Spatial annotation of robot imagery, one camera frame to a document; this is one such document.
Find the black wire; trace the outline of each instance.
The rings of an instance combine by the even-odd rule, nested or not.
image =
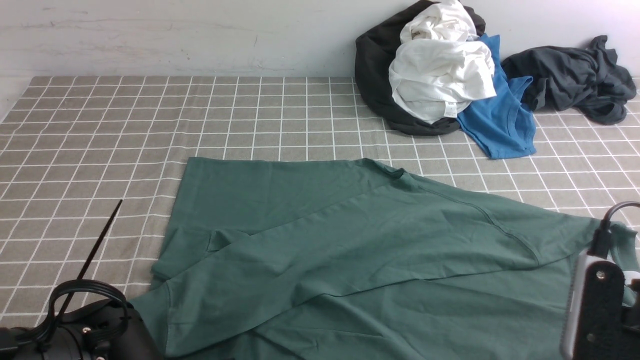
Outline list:
[[[615,204],[614,206],[611,207],[611,209],[609,209],[607,211],[607,213],[602,218],[602,221],[607,222],[608,224],[611,224],[611,218],[613,217],[613,214],[615,214],[616,211],[618,211],[618,210],[620,210],[622,208],[629,208],[631,206],[634,206],[636,208],[640,208],[640,202],[637,202],[637,201],[625,201],[625,202],[621,202],[619,204]]]
[[[619,204],[615,204],[607,211],[602,220],[600,221],[600,227],[593,234],[593,241],[589,248],[588,254],[591,256],[597,256],[602,259],[606,259],[611,250],[611,218],[618,210],[629,207],[640,208],[640,202],[637,201],[625,201]]]
[[[114,300],[120,305],[120,307],[122,307],[123,320],[120,322],[120,324],[118,324],[117,327],[113,329],[95,330],[87,336],[91,336],[96,340],[111,339],[122,335],[127,330],[127,326],[129,323],[127,299],[122,294],[122,292],[116,289],[114,286],[101,281],[77,279],[65,281],[55,287],[55,289],[53,289],[51,297],[49,298],[49,312],[47,313],[44,321],[34,329],[17,335],[17,343],[19,345],[25,345],[34,341],[42,341],[49,338],[49,335],[52,332],[55,332],[58,326],[54,310],[56,300],[64,295],[76,292],[87,292],[102,295],[111,300]]]

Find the clothing tag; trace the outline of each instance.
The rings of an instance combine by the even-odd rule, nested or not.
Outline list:
[[[458,117],[457,105],[455,102],[444,102],[444,117]]]

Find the green t-shirt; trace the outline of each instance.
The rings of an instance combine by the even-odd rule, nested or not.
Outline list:
[[[559,359],[597,226],[368,159],[190,158],[131,302],[181,359]]]

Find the black stick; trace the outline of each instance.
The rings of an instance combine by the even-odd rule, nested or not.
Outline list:
[[[98,249],[100,248],[100,244],[102,244],[102,241],[104,240],[104,237],[107,235],[107,232],[109,231],[109,228],[111,227],[111,223],[113,222],[113,219],[116,217],[116,214],[118,213],[118,210],[120,209],[120,205],[122,205],[122,199],[120,199],[120,201],[118,201],[118,205],[116,205],[116,208],[111,213],[111,217],[109,217],[109,220],[107,221],[107,224],[102,229],[102,232],[100,233],[100,236],[98,236],[98,240],[96,240],[95,244],[93,244],[93,249],[91,249],[91,252],[89,253],[89,257],[86,258],[86,261],[84,262],[84,265],[82,266],[82,269],[80,270],[80,274],[78,274],[78,277],[76,279],[78,279],[78,280],[82,279],[84,277],[84,275],[86,274],[87,269],[89,269],[89,265],[91,265],[91,262],[93,261],[93,258],[95,257],[95,253],[98,252]],[[65,299],[65,302],[62,304],[62,307],[60,308],[60,311],[58,312],[58,317],[56,317],[56,326],[62,321],[62,315],[64,315],[65,311],[69,307],[69,304],[71,303],[71,298],[73,296],[74,296],[73,293],[70,293],[69,295],[67,295],[67,298]]]

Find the blue t-shirt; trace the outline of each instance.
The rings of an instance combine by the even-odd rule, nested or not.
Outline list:
[[[536,124],[533,113],[520,100],[533,78],[507,79],[500,66],[500,35],[483,35],[480,41],[491,50],[495,64],[495,97],[476,100],[458,114],[462,130],[471,136],[491,159],[519,158],[534,154]]]

